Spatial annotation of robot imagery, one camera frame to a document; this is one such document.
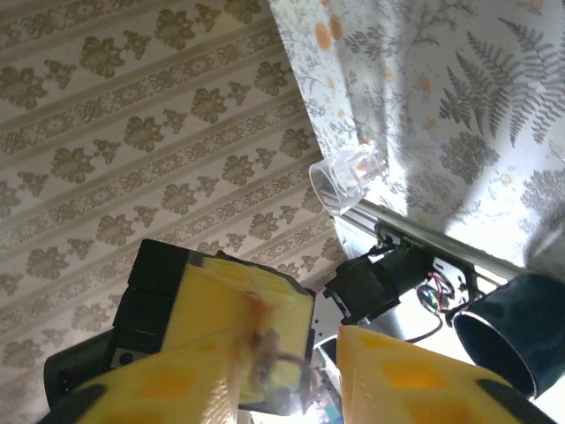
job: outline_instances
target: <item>floral wallpaper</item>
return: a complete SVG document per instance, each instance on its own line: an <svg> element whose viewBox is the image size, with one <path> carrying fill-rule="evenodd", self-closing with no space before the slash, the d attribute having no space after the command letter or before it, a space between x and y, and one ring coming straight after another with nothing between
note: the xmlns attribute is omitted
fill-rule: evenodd
<svg viewBox="0 0 565 424"><path fill-rule="evenodd" d="M322 153L388 159L369 201L565 278L565 2L270 6Z"/></svg>
<svg viewBox="0 0 565 424"><path fill-rule="evenodd" d="M268 4L0 4L0 422L111 326L139 243L222 249L319 289L343 261Z"/></svg>

